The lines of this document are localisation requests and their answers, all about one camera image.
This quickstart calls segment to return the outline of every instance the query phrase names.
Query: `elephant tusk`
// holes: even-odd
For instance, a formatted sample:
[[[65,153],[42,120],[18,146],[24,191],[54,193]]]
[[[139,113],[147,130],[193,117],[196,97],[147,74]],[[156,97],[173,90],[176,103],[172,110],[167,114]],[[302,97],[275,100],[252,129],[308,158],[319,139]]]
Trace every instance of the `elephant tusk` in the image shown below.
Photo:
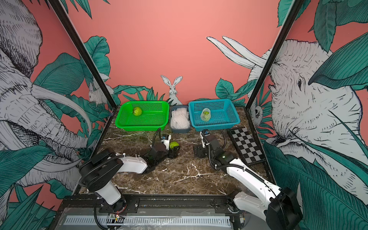
[[[10,150],[19,150],[25,148],[7,121],[0,121],[0,142]]]
[[[250,50],[248,50],[246,47],[244,47],[239,42],[235,41],[234,39],[222,36],[222,38],[227,41],[231,45],[232,48],[234,48],[239,54],[241,54],[243,57],[248,59],[249,61],[253,62],[254,64],[264,67],[266,64],[266,59],[258,57],[254,53],[252,53]]]
[[[60,172],[60,171],[71,169],[75,167],[76,165],[78,165],[81,162],[81,160],[82,159],[79,159],[69,164],[57,164],[57,163],[48,161],[46,159],[43,159],[42,161],[38,162],[33,168],[38,171],[42,171],[42,172],[55,173],[55,172]]]
[[[88,124],[88,128],[89,128],[88,132],[89,132],[89,135],[91,135],[92,123],[91,123],[89,117],[87,116],[86,112],[79,105],[77,105],[74,101],[68,99],[67,97],[65,97],[61,94],[52,92],[48,89],[45,89],[45,88],[43,88],[41,86],[38,86],[38,85],[35,85],[35,84],[33,84],[33,86],[32,86],[31,94],[37,99],[52,100],[54,102],[58,102],[58,103],[61,103],[63,105],[69,106],[72,109],[74,109],[75,111],[77,111],[86,120],[86,122]]]
[[[221,50],[221,52],[227,58],[229,58],[231,61],[235,62],[236,64],[241,65],[241,66],[243,66],[245,68],[248,68],[248,69],[252,69],[254,67],[254,63],[252,63],[248,59],[243,58],[243,57],[237,55],[236,53],[232,52],[227,46],[225,46],[224,44],[222,44],[218,40],[216,40],[212,37],[207,37],[207,39],[210,42],[212,42],[215,46],[217,46],[217,48],[219,48]]]

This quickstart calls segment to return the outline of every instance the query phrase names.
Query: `basket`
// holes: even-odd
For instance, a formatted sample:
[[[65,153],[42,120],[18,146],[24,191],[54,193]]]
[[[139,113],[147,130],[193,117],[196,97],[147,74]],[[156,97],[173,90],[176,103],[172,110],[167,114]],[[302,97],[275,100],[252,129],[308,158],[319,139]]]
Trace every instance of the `basket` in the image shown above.
[[[171,122],[171,111],[174,111],[174,110],[179,109],[179,108],[187,108],[187,111],[189,111],[189,108],[188,108],[187,105],[175,105],[175,106],[172,106],[170,108],[170,115],[169,115],[170,116],[170,122]],[[187,132],[190,131],[190,128],[191,128],[191,126],[189,126],[189,128],[187,128],[187,129],[179,130],[179,129],[176,129],[176,128],[172,128],[171,127],[171,123],[170,123],[170,129],[171,129],[171,132],[173,132],[173,133],[187,133]]]
[[[211,119],[202,121],[201,113],[205,108],[211,110]],[[199,100],[189,102],[189,116],[192,126],[197,131],[204,129],[222,130],[240,123],[236,109],[229,99]]]
[[[133,109],[142,109],[142,115],[134,116]],[[156,131],[165,129],[169,121],[169,104],[164,101],[130,101],[124,103],[115,120],[125,131]]]

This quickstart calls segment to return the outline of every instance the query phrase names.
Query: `elephant eye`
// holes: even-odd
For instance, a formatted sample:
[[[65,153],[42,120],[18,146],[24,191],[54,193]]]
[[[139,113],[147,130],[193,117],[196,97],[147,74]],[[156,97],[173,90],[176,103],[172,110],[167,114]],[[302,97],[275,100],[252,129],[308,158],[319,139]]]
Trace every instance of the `elephant eye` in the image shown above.
[[[299,87],[299,89],[301,91],[301,79],[299,79],[299,81],[298,81],[298,87]]]

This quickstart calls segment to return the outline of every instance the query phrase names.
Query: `marble table surface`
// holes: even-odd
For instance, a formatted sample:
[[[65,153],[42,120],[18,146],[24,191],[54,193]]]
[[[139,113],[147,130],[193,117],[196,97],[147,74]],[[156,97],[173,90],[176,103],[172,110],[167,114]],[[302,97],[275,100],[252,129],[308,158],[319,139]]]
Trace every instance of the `marble table surface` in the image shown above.
[[[240,117],[240,124],[234,126],[238,128],[246,127],[251,132],[243,108],[238,107],[237,112]],[[113,148],[117,153],[126,153],[127,156],[135,156],[147,152],[155,132],[126,132],[115,126],[117,112],[111,122],[100,150]],[[169,124],[161,134],[171,134],[172,141],[180,144],[179,155],[175,159],[165,159],[154,171],[148,174],[118,173],[112,181],[123,194],[230,194],[235,189],[240,189],[248,194],[252,194],[238,180],[230,177],[223,171],[215,171],[211,168],[207,158],[195,158],[193,145],[200,144],[199,132],[192,127],[189,133],[172,133]],[[220,144],[223,143],[223,136],[219,130],[211,131]],[[230,138],[227,136],[225,150],[236,153]],[[264,164],[258,163],[250,166],[263,178],[267,179]],[[80,193],[87,193],[85,188]]]

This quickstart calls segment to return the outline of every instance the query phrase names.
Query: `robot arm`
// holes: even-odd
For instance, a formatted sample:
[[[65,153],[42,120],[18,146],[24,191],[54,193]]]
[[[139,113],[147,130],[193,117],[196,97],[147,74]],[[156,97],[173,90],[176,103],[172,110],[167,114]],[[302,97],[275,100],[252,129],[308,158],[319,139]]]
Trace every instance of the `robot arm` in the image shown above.
[[[224,151],[217,138],[208,130],[200,132],[202,146],[194,146],[194,154],[207,157],[215,169],[222,169],[244,184],[257,197],[239,192],[233,201],[240,210],[248,211],[266,221],[271,230],[291,230],[302,220],[296,194],[289,188],[265,180],[246,166],[236,155]]]
[[[159,142],[155,142],[157,134],[161,140]],[[171,135],[161,137],[161,129],[158,129],[152,140],[150,151],[138,157],[126,156],[125,153],[121,155],[107,148],[80,167],[79,172],[82,177],[79,184],[94,192],[99,198],[103,198],[109,205],[113,205],[114,212],[119,211],[125,199],[113,185],[111,179],[119,172],[146,174],[153,171],[164,159],[176,158],[180,146],[169,149],[170,139]]]
[[[292,230],[302,219],[296,194],[289,188],[281,189],[265,180],[246,166],[236,155],[224,151],[215,136],[208,130],[201,133],[202,145],[194,146],[195,156],[207,157],[211,167],[223,170],[251,190],[256,197],[239,192],[232,199],[239,210],[252,213],[266,221],[271,230]],[[151,150],[142,156],[125,156],[105,149],[80,168],[79,184],[103,198],[111,206],[110,213],[120,214],[126,201],[111,179],[118,172],[149,173],[165,158],[175,158],[180,146],[169,149],[170,135],[161,142],[152,141]]]

